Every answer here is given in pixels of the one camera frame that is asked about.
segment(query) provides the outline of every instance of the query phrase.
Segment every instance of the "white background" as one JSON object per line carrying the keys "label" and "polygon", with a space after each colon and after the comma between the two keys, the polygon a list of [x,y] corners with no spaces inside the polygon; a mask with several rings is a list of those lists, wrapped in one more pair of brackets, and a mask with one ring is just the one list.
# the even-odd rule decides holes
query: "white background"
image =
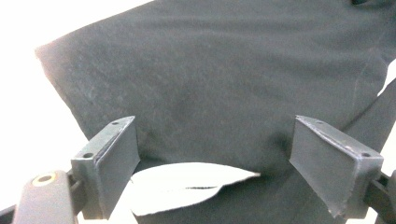
{"label": "white background", "polygon": [[[34,49],[95,21],[142,5],[140,1],[14,1],[0,3],[0,209],[14,204],[21,187],[37,174],[69,170],[69,158],[86,143],[68,107],[46,80]],[[396,76],[396,64],[389,69]],[[382,155],[383,171],[396,169],[396,130]],[[128,197],[110,221],[131,223]],[[366,220],[374,223],[375,213]]]}

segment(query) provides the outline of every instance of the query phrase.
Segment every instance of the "black fabric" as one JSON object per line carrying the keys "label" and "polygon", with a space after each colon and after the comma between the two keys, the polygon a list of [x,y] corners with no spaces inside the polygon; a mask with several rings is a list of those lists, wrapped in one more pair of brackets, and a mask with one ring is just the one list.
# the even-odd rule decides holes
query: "black fabric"
{"label": "black fabric", "polygon": [[[136,115],[139,169],[203,161],[263,174],[139,223],[342,223],[288,162],[294,116],[383,145],[395,117],[378,102],[394,92],[375,99],[396,57],[393,2],[155,1],[37,56],[88,138]],[[381,132],[365,138],[360,120]]]}

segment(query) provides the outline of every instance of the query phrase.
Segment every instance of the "screw hole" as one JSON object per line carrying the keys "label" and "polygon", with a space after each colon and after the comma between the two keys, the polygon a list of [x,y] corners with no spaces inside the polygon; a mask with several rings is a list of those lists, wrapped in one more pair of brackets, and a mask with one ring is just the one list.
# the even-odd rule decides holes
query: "screw hole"
{"label": "screw hole", "polygon": [[43,187],[46,186],[50,183],[52,183],[56,178],[56,174],[55,173],[48,173],[48,174],[44,174],[44,175],[39,175],[38,177],[36,177],[32,184],[35,187]]}
{"label": "screw hole", "polygon": [[82,157],[83,158],[85,158],[85,159],[88,159],[88,158],[90,158],[90,157],[92,157],[93,156],[93,153],[85,153]]}
{"label": "screw hole", "polygon": [[50,176],[50,175],[45,175],[45,176],[39,178],[39,179],[38,179],[38,182],[46,182],[46,181],[49,181],[51,178],[52,178],[52,176]]}

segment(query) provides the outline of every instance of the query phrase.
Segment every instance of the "dark gray cloth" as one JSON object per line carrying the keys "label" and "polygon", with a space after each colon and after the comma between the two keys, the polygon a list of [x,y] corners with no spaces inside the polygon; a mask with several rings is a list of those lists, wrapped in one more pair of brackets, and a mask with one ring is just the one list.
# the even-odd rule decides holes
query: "dark gray cloth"
{"label": "dark gray cloth", "polygon": [[[294,116],[383,146],[395,117],[374,105],[396,57],[395,7],[159,0],[66,35],[37,56],[88,138],[136,116],[140,169],[202,161],[263,174],[139,223],[342,223],[288,162]],[[366,117],[383,132],[365,139],[373,127],[353,127]]]}

